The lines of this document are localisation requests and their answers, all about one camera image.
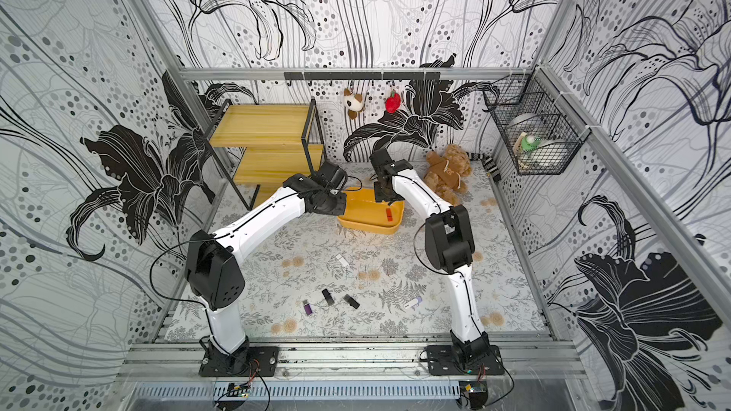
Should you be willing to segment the black usb flash drive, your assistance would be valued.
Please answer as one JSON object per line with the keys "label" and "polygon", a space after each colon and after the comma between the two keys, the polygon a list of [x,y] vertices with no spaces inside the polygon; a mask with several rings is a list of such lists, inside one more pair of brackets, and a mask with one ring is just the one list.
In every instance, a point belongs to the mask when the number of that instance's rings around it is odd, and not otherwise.
{"label": "black usb flash drive", "polygon": [[330,292],[326,288],[324,288],[322,290],[322,294],[323,294],[323,297],[324,297],[327,305],[328,306],[333,306],[334,305],[334,299],[333,299],[332,295],[330,294]]}

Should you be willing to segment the dark brown usb flash drive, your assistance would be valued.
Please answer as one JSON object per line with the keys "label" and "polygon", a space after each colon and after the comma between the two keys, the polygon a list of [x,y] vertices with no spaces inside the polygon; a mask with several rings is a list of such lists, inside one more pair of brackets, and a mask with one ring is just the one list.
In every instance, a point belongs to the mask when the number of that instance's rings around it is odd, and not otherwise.
{"label": "dark brown usb flash drive", "polygon": [[344,300],[354,309],[358,309],[360,307],[360,304],[348,294],[344,296]]}

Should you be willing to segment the purple usb flash drive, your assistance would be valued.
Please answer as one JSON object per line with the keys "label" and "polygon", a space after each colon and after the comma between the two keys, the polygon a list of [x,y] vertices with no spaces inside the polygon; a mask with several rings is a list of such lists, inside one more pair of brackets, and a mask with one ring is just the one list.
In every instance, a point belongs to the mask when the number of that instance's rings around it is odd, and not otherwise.
{"label": "purple usb flash drive", "polygon": [[310,305],[310,302],[307,300],[304,300],[303,302],[303,308],[307,316],[311,316],[313,314],[313,309]]}

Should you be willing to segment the white lilac usb flash drive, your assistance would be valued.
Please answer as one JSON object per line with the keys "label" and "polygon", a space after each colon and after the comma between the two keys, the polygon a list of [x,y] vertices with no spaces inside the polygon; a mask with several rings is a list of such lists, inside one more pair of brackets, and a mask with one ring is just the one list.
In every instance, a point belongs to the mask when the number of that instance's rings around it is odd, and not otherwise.
{"label": "white lilac usb flash drive", "polygon": [[415,297],[405,303],[405,308],[417,308],[417,306],[420,306],[420,304],[422,304],[422,301],[423,299],[421,297]]}

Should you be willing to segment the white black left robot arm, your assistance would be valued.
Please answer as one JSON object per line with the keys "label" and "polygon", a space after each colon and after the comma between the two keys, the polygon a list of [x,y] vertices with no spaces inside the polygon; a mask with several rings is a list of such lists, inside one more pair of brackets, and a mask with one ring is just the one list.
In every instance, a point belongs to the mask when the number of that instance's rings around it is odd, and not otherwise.
{"label": "white black left robot arm", "polygon": [[188,242],[185,277],[194,301],[205,308],[215,350],[232,358],[247,344],[238,300],[246,280],[245,258],[268,237],[305,213],[341,216],[348,175],[327,162],[310,176],[287,178],[270,198],[232,224],[213,233],[195,232]]}

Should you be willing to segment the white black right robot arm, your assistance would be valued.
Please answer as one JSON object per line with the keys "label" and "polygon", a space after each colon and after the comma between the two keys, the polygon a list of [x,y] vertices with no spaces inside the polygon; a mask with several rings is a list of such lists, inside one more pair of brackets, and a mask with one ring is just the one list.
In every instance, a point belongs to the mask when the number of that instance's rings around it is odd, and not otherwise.
{"label": "white black right robot arm", "polygon": [[376,200],[405,201],[424,220],[426,267],[449,281],[452,352],[455,363],[466,370],[490,354],[472,287],[475,242],[468,210],[445,201],[411,163],[392,159],[385,148],[375,150],[370,162],[376,177]]}

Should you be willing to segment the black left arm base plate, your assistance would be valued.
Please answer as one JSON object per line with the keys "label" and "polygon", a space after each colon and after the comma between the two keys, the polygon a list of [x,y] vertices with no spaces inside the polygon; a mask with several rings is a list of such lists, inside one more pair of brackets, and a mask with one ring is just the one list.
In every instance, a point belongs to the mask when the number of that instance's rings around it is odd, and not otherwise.
{"label": "black left arm base plate", "polygon": [[278,346],[241,346],[233,354],[226,354],[209,344],[199,368],[203,378],[252,377],[270,378],[275,375],[279,362]]}

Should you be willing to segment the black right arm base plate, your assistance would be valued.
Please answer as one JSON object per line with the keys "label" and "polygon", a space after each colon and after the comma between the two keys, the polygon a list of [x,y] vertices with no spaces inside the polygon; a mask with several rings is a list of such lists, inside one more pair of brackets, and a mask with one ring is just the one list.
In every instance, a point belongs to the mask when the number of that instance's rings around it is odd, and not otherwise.
{"label": "black right arm base plate", "polygon": [[464,354],[455,346],[432,344],[425,349],[421,362],[431,376],[503,376],[506,369],[498,346],[478,347],[477,353]]}

